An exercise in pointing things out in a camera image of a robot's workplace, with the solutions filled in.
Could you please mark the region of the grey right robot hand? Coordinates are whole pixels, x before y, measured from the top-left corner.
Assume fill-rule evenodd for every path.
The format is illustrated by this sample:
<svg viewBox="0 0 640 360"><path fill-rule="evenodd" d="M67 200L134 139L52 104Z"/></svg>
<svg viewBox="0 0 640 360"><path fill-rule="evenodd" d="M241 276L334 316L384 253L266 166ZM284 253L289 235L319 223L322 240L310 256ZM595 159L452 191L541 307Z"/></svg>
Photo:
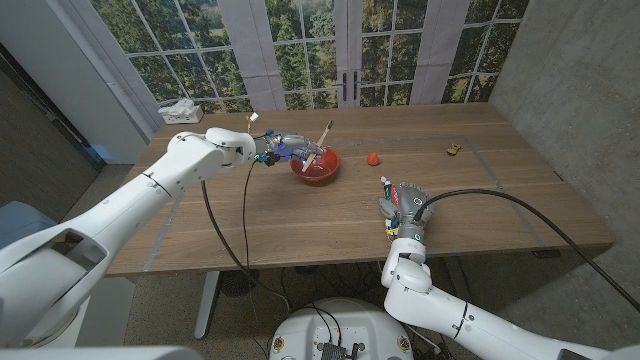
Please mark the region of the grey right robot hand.
<svg viewBox="0 0 640 360"><path fill-rule="evenodd" d="M429 207L423 210L421 217L414 217L419 209L427 202L428 194L418 185L401 183L397 189L398 204L385 198L379 199L379 206L383 216L389 220L398 220L401 224L413 224L424 227L432 216Z"/></svg>

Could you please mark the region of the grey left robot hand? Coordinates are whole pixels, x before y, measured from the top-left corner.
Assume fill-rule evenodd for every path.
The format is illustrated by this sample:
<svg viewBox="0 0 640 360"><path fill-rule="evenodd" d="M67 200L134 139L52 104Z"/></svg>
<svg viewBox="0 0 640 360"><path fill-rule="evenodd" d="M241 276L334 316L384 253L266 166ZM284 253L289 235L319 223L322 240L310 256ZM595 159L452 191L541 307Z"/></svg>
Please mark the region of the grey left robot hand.
<svg viewBox="0 0 640 360"><path fill-rule="evenodd" d="M289 160L305 161L311 155L322 156L326 149L309 138L290 131L268 130L254 138L256 155L254 158L267 166Z"/></svg>

